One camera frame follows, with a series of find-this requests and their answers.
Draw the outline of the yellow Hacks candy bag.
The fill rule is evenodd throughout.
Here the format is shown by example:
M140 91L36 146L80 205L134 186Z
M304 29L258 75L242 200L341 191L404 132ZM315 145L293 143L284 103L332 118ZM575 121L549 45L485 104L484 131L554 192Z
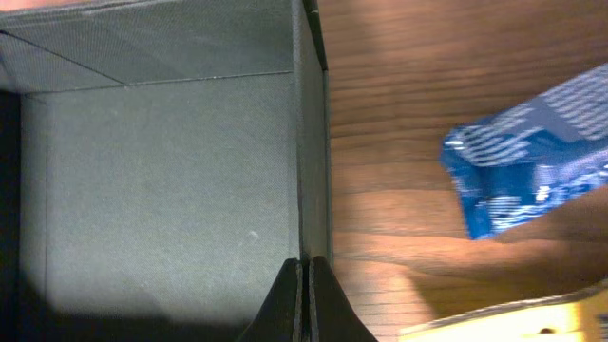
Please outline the yellow Hacks candy bag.
M607 339L607 281L509 302L403 329L406 342L587 342Z

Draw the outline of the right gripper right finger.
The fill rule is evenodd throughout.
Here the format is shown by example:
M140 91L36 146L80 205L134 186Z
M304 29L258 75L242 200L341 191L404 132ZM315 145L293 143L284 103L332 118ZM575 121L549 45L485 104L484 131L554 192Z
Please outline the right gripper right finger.
M308 274L311 341L377 341L353 310L326 258L311 259Z

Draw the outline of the blue Oreo wrapper pack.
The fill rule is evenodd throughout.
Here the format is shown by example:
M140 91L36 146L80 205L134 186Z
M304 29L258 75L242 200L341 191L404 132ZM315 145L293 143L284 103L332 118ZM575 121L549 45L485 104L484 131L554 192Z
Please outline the blue Oreo wrapper pack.
M607 67L445 137L451 176L472 239L493 238L607 182Z

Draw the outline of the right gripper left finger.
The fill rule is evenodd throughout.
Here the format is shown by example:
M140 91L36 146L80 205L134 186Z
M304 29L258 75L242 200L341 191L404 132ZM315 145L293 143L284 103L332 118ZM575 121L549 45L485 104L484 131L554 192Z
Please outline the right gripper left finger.
M255 319L237 342L299 342L302 331L303 270L286 259Z

